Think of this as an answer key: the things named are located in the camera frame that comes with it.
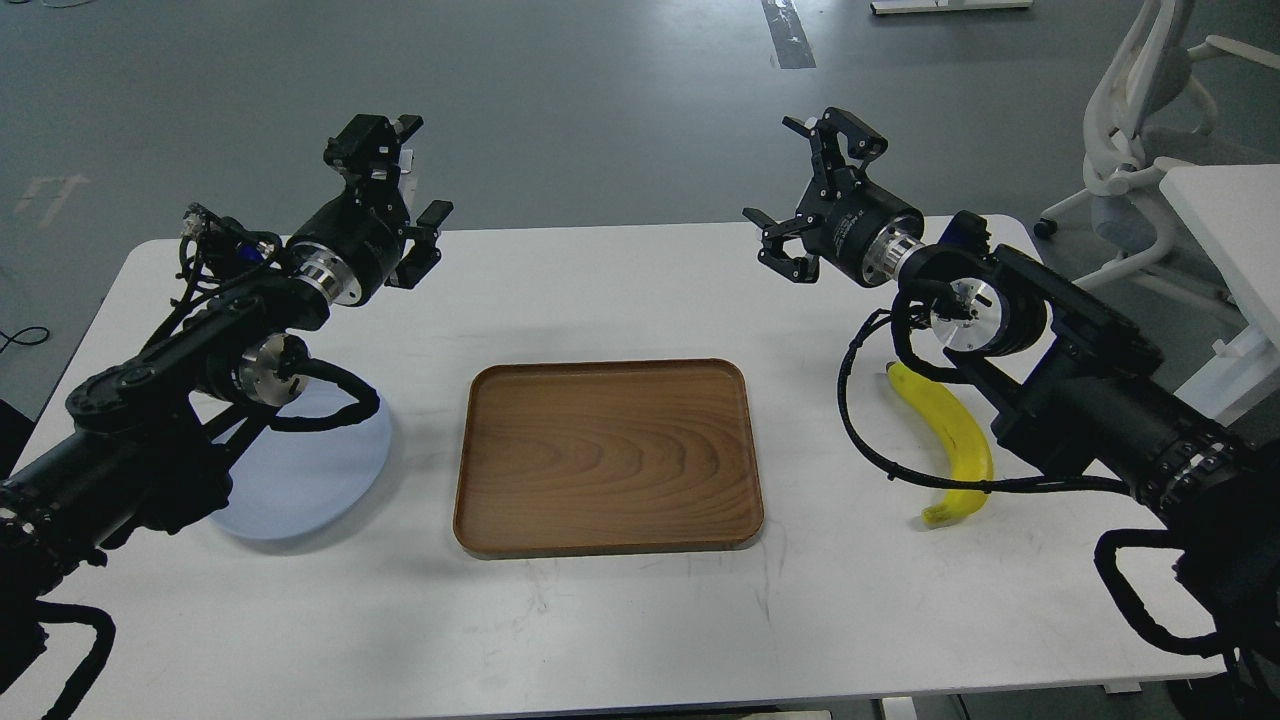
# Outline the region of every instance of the white table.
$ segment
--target white table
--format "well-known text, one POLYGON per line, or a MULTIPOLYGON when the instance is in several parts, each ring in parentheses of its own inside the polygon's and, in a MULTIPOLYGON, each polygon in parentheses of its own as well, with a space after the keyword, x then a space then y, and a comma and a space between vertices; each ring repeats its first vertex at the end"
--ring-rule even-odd
POLYGON ((1174 168, 1160 183, 1222 273, 1248 327, 1180 388, 1189 405, 1230 423, 1280 389, 1280 165, 1174 168))
POLYGON ((872 13, 902 15, 910 13, 946 13, 951 10, 1012 10, 1030 8, 1032 0, 873 0, 872 13))
MULTIPOLYGON (((943 225, 932 219, 931 237, 943 225)), ((1015 220, 992 227, 1030 247, 1015 220)), ((106 569, 82 568, 51 593, 102 606, 119 626, 84 717, 525 715, 1216 670, 1143 643, 1094 575, 1100 533, 1155 527, 1138 505, 1001 496, 961 525, 924 532, 915 518, 933 492, 888 483, 856 454, 835 377, 890 287, 859 288, 829 266, 815 286, 791 284, 756 263, 745 223, 447 232, 440 247, 444 261, 413 292, 338 307, 307 336, 316 356, 380 388, 396 423, 381 479, 347 516, 274 546, 207 521, 175 537, 140 532, 106 569), (767 515, 755 544, 485 561, 454 541, 476 373, 707 356, 746 378, 767 515)), ((129 256, 56 398, 140 346, 174 290, 173 251, 155 241, 129 256)), ((887 389, 890 357, 878 337, 859 359, 856 423, 890 456, 946 471, 923 421, 887 389)), ((987 405, 961 396, 986 424, 987 405)), ((50 407, 24 461, 72 429, 60 401, 50 407)), ((997 468, 1028 471, 1002 451, 997 468)), ((1210 629, 1174 584, 1171 556, 1126 560, 1157 618, 1210 629)), ((87 632, 52 634, 0 715, 47 707, 87 648, 87 632)))

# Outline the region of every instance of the banana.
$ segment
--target banana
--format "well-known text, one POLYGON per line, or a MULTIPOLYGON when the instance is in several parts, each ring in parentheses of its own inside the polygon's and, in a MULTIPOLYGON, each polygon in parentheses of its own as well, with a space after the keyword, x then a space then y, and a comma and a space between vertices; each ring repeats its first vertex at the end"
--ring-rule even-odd
MULTIPOLYGON (((974 421, 973 415, 951 395, 946 387, 936 383, 901 363, 891 363, 887 368, 888 382, 916 413, 929 424, 933 434, 942 441, 951 461, 951 478, 956 480, 989 480, 995 477, 991 460, 991 446, 987 436, 974 421)), ((925 525, 937 527, 959 523, 973 515, 987 502, 987 493, 973 489, 947 491, 942 502, 931 505, 920 512, 925 525)))

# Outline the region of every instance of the chair wheel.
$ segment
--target chair wheel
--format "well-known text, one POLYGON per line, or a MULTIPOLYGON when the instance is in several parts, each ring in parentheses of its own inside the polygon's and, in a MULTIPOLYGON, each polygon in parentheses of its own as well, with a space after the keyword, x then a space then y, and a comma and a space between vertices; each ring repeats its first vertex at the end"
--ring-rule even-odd
POLYGON ((1041 218, 1041 220, 1032 228, 1032 233, 1041 240, 1050 240, 1056 232, 1057 220, 1050 220, 1048 218, 1041 218))

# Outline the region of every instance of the screw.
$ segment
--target screw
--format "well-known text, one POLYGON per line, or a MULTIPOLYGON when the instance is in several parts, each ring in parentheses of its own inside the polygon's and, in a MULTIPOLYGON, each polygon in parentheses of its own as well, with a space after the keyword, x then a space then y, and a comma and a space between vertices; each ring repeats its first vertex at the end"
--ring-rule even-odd
POLYGON ((154 374, 155 369, 152 369, 151 365, 142 365, 138 368, 133 368, 131 370, 125 370, 124 374, 120 375, 119 383, 122 386, 138 384, 154 374))

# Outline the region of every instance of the wood grain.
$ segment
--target wood grain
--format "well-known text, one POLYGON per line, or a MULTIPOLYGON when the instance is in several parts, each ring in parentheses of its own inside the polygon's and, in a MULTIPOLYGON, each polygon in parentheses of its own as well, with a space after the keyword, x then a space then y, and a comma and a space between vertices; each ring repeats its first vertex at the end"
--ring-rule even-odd
POLYGON ((763 521, 731 363, 499 365, 471 384, 453 532, 474 553, 723 550, 763 521))

